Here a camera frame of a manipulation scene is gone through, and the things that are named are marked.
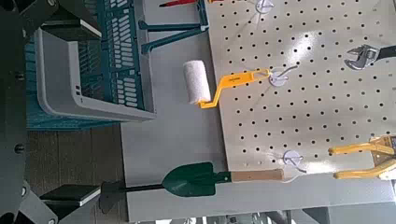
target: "red tool handle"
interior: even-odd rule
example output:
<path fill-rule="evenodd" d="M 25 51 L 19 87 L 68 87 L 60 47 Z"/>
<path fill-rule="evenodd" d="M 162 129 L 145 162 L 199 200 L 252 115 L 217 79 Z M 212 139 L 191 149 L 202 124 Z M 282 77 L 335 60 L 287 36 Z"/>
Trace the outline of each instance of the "red tool handle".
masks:
<path fill-rule="evenodd" d="M 197 0 L 176 0 L 173 2 L 168 2 L 161 4 L 160 7 L 173 7 L 173 6 L 179 6 L 179 5 L 185 5 L 185 4 L 190 4 L 190 3 L 195 3 Z"/>

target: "black handle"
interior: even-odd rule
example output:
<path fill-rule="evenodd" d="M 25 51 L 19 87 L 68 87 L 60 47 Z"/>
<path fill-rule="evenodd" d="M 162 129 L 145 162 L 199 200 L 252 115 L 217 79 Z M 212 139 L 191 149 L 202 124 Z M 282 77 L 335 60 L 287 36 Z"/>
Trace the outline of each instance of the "black handle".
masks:
<path fill-rule="evenodd" d="M 376 58 L 377 61 L 385 58 L 392 58 L 396 57 L 396 46 L 390 46 L 387 48 L 382 48 L 379 51 L 378 57 Z"/>
<path fill-rule="evenodd" d="M 137 187 L 121 188 L 120 192 L 135 192 L 135 191 L 152 190 L 152 189 L 164 189 L 164 187 L 161 184 L 137 186 Z"/>

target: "green shovel blade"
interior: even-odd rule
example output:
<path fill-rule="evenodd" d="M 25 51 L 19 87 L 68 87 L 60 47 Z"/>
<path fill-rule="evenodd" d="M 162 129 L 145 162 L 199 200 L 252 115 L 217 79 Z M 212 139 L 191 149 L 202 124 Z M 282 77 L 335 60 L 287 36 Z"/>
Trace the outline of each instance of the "green shovel blade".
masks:
<path fill-rule="evenodd" d="M 211 162 L 179 166 L 163 180 L 163 187 L 180 197 L 201 197 L 216 194 L 217 174 Z"/>

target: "yellow tool handle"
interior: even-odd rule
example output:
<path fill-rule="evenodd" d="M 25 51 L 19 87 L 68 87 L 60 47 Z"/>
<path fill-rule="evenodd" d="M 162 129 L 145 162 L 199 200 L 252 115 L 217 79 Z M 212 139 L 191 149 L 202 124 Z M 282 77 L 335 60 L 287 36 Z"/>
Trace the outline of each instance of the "yellow tool handle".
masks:
<path fill-rule="evenodd" d="M 331 147 L 331 148 L 329 148 L 329 152 L 334 155 L 359 152 L 359 151 L 377 151 L 377 152 L 385 153 L 388 155 L 395 154 L 395 151 L 392 147 L 386 147 L 383 145 L 371 144 L 371 143 L 363 143 L 363 144 L 349 145 L 349 146 L 345 146 L 345 147 Z"/>
<path fill-rule="evenodd" d="M 362 179 L 374 178 L 396 168 L 396 160 L 392 159 L 377 165 L 373 169 L 360 171 L 341 171 L 334 174 L 336 179 Z"/>
<path fill-rule="evenodd" d="M 202 109 L 215 107 L 218 105 L 220 94 L 223 89 L 231 88 L 233 86 L 244 85 L 249 82 L 262 80 L 268 78 L 270 75 L 271 75 L 271 71 L 269 69 L 262 69 L 258 71 L 249 71 L 246 73 L 237 73 L 233 75 L 224 76 L 220 80 L 213 102 L 210 103 L 200 102 L 199 105 Z"/>
<path fill-rule="evenodd" d="M 254 181 L 254 180 L 283 180 L 282 169 L 266 171 L 242 171 L 231 172 L 231 180 L 235 182 Z"/>

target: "wooden shovel handle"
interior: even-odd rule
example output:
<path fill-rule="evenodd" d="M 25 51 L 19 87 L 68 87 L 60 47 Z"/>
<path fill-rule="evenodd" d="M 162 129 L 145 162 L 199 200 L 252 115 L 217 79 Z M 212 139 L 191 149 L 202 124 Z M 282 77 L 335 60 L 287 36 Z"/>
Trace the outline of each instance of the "wooden shovel handle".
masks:
<path fill-rule="evenodd" d="M 266 171 L 244 171 L 231 172 L 233 182 L 254 181 L 254 180 L 283 180 L 284 174 L 282 169 Z"/>

